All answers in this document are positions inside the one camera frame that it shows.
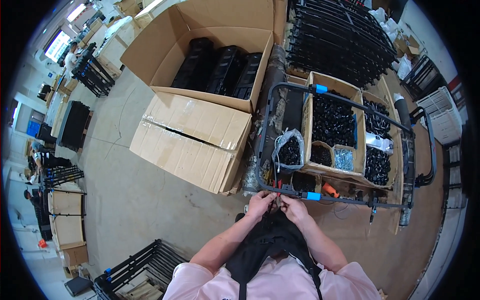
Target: black vest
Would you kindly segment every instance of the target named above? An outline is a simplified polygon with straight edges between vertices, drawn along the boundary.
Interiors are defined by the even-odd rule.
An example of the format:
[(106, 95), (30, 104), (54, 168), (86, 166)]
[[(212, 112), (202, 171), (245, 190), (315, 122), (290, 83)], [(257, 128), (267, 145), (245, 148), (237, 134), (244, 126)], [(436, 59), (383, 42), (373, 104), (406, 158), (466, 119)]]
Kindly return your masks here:
[(240, 300), (247, 299), (247, 283), (257, 274), (265, 259), (282, 250), (302, 262), (312, 276), (318, 297), (322, 300), (318, 276), (321, 269), (310, 257), (307, 242), (300, 230), (287, 219), (281, 210), (265, 215), (225, 265), (225, 268), (230, 271), (232, 279), (240, 284)]

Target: blue plastic clip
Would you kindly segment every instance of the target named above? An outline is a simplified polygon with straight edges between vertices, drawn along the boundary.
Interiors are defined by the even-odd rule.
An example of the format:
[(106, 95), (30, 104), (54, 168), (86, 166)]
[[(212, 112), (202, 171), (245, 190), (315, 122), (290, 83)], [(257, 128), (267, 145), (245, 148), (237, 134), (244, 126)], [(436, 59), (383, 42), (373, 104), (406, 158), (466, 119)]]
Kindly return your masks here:
[(307, 192), (307, 199), (308, 200), (315, 200), (319, 201), (322, 198), (322, 194), (316, 192)]
[(316, 84), (316, 86), (317, 86), (317, 87), (316, 87), (316, 90), (317, 90), (316, 92), (317, 92), (318, 94), (323, 94), (323, 93), (325, 93), (326, 91), (328, 91), (328, 88), (327, 88), (326, 86), (324, 86), (324, 85)]

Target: orange power tool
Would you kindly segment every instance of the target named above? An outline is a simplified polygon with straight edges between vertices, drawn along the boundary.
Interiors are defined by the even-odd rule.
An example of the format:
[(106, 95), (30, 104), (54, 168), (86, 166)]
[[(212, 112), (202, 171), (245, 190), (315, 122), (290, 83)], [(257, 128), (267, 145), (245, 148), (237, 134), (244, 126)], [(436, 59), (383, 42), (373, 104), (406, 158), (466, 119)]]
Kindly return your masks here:
[(326, 181), (322, 181), (322, 190), (333, 198), (340, 198), (340, 193)]

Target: concrete floor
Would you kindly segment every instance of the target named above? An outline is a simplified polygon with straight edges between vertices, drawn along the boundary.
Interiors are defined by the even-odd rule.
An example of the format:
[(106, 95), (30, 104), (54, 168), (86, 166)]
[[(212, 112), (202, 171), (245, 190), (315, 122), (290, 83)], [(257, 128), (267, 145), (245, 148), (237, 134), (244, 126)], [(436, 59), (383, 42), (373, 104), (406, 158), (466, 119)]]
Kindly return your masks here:
[[(401, 92), (396, 75), (387, 77), (391, 93)], [(248, 198), (214, 195), (164, 172), (129, 151), (133, 135), (154, 93), (128, 69), (110, 95), (95, 99), (82, 84), (71, 100), (94, 110), (84, 151), (58, 147), (84, 170), (81, 186), (86, 199), (85, 232), (90, 273), (96, 277), (154, 239), (176, 246), (186, 258), (210, 238), (227, 229)], [(417, 172), (428, 172), (426, 130), (418, 125)], [(443, 163), (437, 152), (437, 164)], [(391, 212), (379, 210), (368, 236), (370, 210), (355, 205), (310, 203), (310, 213), (324, 232), (341, 247), (349, 261), (357, 261), (389, 300), (406, 299), (425, 268), (442, 219), (442, 168), (435, 183), (416, 190), (410, 225), (397, 235), (388, 231)]]

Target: fluorescent light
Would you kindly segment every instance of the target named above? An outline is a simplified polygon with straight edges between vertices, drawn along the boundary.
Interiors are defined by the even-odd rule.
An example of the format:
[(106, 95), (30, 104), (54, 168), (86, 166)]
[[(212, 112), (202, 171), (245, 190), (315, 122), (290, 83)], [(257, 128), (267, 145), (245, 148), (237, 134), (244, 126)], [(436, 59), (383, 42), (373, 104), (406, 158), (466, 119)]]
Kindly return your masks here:
[(73, 22), (76, 17), (78, 17), (85, 9), (85, 4), (80, 4), (76, 9), (73, 10), (72, 13), (70, 13), (67, 17), (67, 20), (70, 22)]

